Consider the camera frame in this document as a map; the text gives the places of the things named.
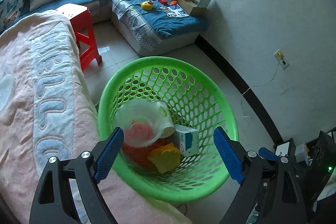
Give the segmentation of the white blue milk carton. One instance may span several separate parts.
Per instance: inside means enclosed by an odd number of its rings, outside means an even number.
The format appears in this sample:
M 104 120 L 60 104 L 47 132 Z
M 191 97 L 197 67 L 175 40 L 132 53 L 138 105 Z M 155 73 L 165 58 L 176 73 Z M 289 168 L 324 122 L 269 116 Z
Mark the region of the white blue milk carton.
M 183 157 L 195 156 L 199 153 L 199 131 L 195 128 L 174 125 L 173 143 Z

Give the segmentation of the yellow paper cup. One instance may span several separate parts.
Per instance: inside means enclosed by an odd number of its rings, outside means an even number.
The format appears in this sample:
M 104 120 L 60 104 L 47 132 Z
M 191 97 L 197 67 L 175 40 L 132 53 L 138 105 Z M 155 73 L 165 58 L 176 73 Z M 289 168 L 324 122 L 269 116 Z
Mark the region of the yellow paper cup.
M 147 159 L 151 161 L 160 174 L 175 170 L 181 163 L 180 150 L 169 143 L 152 150 Z

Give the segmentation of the clear plastic cup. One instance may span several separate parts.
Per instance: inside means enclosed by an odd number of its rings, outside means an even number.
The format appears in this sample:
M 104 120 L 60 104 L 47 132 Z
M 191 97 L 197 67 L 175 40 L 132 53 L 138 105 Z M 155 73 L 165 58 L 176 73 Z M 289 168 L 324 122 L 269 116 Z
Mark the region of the clear plastic cup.
M 117 110 L 115 124 L 123 130 L 124 143 L 132 147 L 147 147 L 175 132 L 164 101 L 127 101 Z

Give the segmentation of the red mesh bag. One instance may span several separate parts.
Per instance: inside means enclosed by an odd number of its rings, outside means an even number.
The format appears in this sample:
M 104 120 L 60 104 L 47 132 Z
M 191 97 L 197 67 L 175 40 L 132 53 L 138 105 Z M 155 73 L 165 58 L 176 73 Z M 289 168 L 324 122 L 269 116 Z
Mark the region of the red mesh bag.
M 154 149 L 167 145 L 166 139 L 158 139 L 147 147 L 132 147 L 127 144 L 122 145 L 125 155 L 145 170 L 155 169 L 154 164 L 147 158 Z

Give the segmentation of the green plastic basket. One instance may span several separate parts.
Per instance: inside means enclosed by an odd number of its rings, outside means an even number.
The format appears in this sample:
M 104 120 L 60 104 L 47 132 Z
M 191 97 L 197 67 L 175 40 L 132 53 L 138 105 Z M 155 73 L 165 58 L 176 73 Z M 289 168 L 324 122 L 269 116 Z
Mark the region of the green plastic basket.
M 214 145 L 221 127 L 239 133 L 220 88 L 198 68 L 170 57 L 144 57 L 121 68 L 99 102 L 98 130 L 124 141 L 113 169 L 143 196 L 169 203 L 200 200 L 218 190 L 228 171 Z

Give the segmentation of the pink blanket table cover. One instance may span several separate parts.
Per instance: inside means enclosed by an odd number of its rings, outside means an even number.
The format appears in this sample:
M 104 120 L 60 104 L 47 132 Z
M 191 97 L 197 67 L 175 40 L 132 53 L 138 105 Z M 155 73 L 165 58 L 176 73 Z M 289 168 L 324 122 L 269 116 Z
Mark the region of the pink blanket table cover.
M 77 158 L 99 142 L 70 21 L 54 10 L 26 16 L 1 34 L 1 64 L 15 91 L 1 113 L 1 223 L 29 223 L 39 179 L 49 158 Z M 90 223 L 70 179 L 80 223 Z M 169 203 L 147 199 L 113 169 L 98 188 L 117 223 L 189 223 Z

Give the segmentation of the clear plastic lid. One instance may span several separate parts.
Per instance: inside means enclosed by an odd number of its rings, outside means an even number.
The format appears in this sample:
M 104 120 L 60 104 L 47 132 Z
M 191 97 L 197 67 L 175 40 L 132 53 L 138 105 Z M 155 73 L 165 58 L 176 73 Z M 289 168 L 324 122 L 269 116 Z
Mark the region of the clear plastic lid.
M 7 64 L 1 64 L 0 80 L 0 112 L 3 113 L 15 91 L 15 75 L 11 67 Z

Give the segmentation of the open cardboard box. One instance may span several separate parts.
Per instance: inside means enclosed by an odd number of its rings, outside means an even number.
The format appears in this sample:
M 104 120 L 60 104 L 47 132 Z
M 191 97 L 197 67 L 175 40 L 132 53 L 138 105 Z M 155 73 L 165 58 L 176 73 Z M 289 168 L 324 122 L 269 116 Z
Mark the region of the open cardboard box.
M 212 0 L 178 0 L 179 6 L 190 16 L 202 15 Z

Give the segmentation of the blue sectional sofa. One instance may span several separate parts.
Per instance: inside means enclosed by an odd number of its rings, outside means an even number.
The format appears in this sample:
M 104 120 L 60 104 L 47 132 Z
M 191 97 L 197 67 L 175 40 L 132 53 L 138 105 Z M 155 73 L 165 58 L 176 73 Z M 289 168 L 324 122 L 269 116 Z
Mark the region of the blue sectional sofa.
M 141 9 L 144 1 L 153 1 L 154 8 Z M 20 17 L 12 25 L 35 12 L 56 10 L 67 3 L 88 7 L 96 22 L 110 19 L 141 56 L 161 55 L 188 46 L 209 27 L 204 16 L 190 16 L 179 5 L 173 8 L 158 0 L 56 0 L 35 11 L 30 11 L 30 0 L 26 0 Z

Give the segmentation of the red small toy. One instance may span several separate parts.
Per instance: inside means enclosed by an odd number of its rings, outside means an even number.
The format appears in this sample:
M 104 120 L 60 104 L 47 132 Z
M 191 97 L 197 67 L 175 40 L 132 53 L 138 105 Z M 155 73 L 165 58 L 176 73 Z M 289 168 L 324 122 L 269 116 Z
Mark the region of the red small toy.
M 163 4 L 163 5 L 167 5 L 168 4 L 168 1 L 167 0 L 158 0 L 159 3 Z

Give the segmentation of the red plastic stool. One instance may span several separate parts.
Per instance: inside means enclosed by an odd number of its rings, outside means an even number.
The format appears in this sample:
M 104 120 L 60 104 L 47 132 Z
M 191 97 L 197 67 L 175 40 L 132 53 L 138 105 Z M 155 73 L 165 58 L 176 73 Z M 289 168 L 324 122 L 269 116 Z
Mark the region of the red plastic stool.
M 56 11 L 66 16 L 70 21 L 78 49 L 80 49 L 82 44 L 87 46 L 87 49 L 80 53 L 81 69 L 86 69 L 94 60 L 96 60 L 97 65 L 101 65 L 102 57 L 98 52 L 91 13 L 88 7 L 67 3 L 58 7 Z

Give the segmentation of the yellow duck toy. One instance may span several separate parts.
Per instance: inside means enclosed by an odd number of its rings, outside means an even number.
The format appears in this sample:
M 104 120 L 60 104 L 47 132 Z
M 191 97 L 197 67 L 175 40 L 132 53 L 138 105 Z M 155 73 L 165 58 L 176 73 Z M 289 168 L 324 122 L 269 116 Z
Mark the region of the yellow duck toy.
M 154 2 L 153 1 L 144 1 L 140 4 L 141 9 L 144 11 L 151 11 L 154 8 Z

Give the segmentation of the butterfly cushion left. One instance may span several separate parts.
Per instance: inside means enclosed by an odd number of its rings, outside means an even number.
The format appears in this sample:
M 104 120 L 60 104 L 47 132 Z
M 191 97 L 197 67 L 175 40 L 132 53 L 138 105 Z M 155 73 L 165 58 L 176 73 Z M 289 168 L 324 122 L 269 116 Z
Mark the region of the butterfly cushion left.
M 5 29 L 11 26 L 14 21 L 20 17 L 25 1 L 26 0 L 1 0 L 1 32 L 4 32 Z

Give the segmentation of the wall power socket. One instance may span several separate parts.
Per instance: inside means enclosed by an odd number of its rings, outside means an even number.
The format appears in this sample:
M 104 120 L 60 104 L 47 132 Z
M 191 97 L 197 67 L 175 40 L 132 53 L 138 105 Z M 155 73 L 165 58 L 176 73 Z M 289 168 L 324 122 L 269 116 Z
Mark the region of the wall power socket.
M 281 50 L 277 50 L 274 53 L 275 59 L 278 61 L 279 65 L 282 67 L 282 69 L 285 69 L 289 66 L 289 63 L 286 61 L 284 53 Z

